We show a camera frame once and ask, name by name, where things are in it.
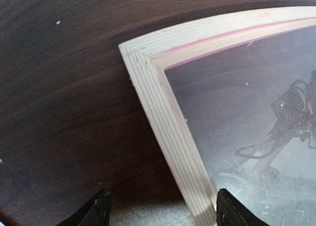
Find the clear acrylic sheet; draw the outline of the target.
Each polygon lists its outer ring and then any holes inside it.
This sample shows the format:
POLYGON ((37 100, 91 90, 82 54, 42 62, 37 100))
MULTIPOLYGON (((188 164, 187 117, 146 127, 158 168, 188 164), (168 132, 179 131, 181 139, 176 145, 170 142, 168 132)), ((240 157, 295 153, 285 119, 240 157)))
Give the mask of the clear acrylic sheet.
POLYGON ((271 226, 315 225, 315 27, 165 74, 213 185, 271 226))

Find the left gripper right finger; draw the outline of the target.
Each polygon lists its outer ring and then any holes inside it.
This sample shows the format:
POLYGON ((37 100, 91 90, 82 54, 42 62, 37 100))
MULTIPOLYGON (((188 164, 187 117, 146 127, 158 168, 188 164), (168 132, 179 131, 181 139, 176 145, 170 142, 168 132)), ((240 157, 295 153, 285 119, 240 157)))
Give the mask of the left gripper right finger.
POLYGON ((225 188, 218 191, 216 204, 218 226, 269 226, 225 188))

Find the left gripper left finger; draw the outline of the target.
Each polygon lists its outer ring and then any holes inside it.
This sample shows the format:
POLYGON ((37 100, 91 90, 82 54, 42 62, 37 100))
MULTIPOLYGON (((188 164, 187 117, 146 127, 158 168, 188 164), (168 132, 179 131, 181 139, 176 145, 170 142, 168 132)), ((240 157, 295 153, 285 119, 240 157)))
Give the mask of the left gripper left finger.
POLYGON ((109 226, 111 197, 107 188, 100 189, 74 214, 58 226, 109 226))

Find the pink wooden picture frame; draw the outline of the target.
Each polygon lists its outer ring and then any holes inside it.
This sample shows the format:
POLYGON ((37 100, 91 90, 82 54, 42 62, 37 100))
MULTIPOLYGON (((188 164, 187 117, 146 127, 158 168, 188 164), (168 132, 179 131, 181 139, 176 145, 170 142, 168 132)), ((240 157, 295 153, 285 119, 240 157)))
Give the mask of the pink wooden picture frame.
POLYGON ((163 28, 118 47, 158 144, 199 226, 217 226, 217 189, 166 77, 167 69, 221 50, 307 27, 314 6, 254 9, 163 28))

